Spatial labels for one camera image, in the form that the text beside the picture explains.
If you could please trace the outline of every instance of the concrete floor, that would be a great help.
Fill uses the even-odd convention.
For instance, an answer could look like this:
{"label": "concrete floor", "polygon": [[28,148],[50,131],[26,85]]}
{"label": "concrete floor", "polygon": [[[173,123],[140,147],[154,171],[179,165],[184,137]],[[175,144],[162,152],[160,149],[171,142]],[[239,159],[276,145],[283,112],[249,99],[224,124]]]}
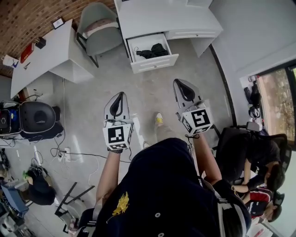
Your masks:
{"label": "concrete floor", "polygon": [[[65,82],[65,110],[62,79],[56,79],[51,104],[58,105],[62,110],[61,123],[66,130],[66,139],[61,144],[61,148],[68,146],[72,152],[107,156],[102,133],[104,106],[120,91],[127,94],[130,115],[139,120],[139,136],[144,140],[150,143],[156,142],[155,111],[162,111],[165,123],[180,137],[184,137],[185,128],[175,115],[178,106],[173,93],[173,80],[176,78],[187,80],[198,86],[203,99],[209,99],[214,122],[220,131],[232,125],[226,92],[210,50],[207,49],[198,58],[190,40],[170,40],[169,45],[173,54],[179,53],[175,66],[140,74],[133,74],[122,45],[104,53],[99,58],[100,68],[97,78],[82,84]],[[206,136],[211,146],[217,145],[217,136],[213,130],[207,132]],[[21,145],[17,149],[7,149],[6,153],[12,164],[12,175],[15,178],[21,178],[23,170],[28,169],[34,157],[34,146],[42,154],[42,165],[49,171],[59,199],[68,192],[74,182],[78,182],[78,185],[73,195],[86,190],[89,187],[89,175],[96,171],[99,163],[98,171],[90,177],[90,184],[97,186],[105,159],[98,157],[97,160],[94,156],[71,155],[71,158],[77,161],[65,165],[50,154],[50,149],[56,147],[54,139],[32,143],[30,146]],[[141,150],[136,132],[131,139],[131,150],[132,157]],[[129,155],[130,152],[126,150],[121,159],[129,161]],[[128,167],[128,163],[120,164],[119,180],[122,180]],[[88,208],[92,207],[95,202],[95,189],[84,195],[82,199]],[[54,205],[33,204],[26,215],[26,222],[37,236],[67,236],[62,232],[63,222],[54,215],[54,212]]]}

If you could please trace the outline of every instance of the brown brick wall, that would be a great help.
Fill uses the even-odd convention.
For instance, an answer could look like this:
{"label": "brown brick wall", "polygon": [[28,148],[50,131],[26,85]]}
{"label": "brown brick wall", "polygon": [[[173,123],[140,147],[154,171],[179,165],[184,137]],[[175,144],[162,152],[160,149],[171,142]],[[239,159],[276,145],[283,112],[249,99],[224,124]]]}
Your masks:
{"label": "brown brick wall", "polygon": [[[90,2],[103,2],[115,11],[113,0],[0,0],[0,56],[19,58],[33,39],[53,30],[52,21],[74,19]],[[0,75],[12,77],[12,68],[0,62]]]}

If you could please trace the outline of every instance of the red book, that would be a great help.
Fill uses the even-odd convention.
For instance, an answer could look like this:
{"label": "red book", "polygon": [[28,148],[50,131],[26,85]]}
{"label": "red book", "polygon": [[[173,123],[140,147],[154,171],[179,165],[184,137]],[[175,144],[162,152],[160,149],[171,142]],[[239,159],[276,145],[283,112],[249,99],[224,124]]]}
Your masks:
{"label": "red book", "polygon": [[22,52],[21,56],[20,56],[20,63],[23,63],[28,56],[30,56],[30,54],[34,51],[34,43],[29,44],[25,50]]}

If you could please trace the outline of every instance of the picture frame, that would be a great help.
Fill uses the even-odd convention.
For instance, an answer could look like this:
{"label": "picture frame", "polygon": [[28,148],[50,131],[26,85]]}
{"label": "picture frame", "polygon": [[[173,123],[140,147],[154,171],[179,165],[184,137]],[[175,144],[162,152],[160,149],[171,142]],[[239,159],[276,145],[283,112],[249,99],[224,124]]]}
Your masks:
{"label": "picture frame", "polygon": [[65,20],[63,17],[60,17],[58,20],[52,21],[51,22],[54,29],[56,30],[57,28],[61,27],[63,24],[65,24]]}

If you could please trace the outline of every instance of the white table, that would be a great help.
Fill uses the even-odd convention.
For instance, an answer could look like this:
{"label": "white table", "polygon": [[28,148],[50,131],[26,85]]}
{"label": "white table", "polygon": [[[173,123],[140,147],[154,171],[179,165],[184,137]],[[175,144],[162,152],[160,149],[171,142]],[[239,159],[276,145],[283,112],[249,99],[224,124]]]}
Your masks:
{"label": "white table", "polygon": [[[169,46],[168,49],[165,47],[167,40],[190,38],[197,55],[201,56],[223,31],[209,8],[189,6],[188,0],[114,1],[134,73],[174,65],[179,55],[172,54]],[[151,49],[149,41],[153,39],[147,35],[159,33],[163,33],[162,45],[169,51],[169,55],[147,60],[135,55],[134,47],[138,44],[142,46],[139,50]]]}
{"label": "white table", "polygon": [[72,20],[52,30],[43,38],[46,45],[34,51],[13,70],[11,98],[46,72],[52,72],[74,83],[95,77],[96,67],[85,51],[77,44]]}

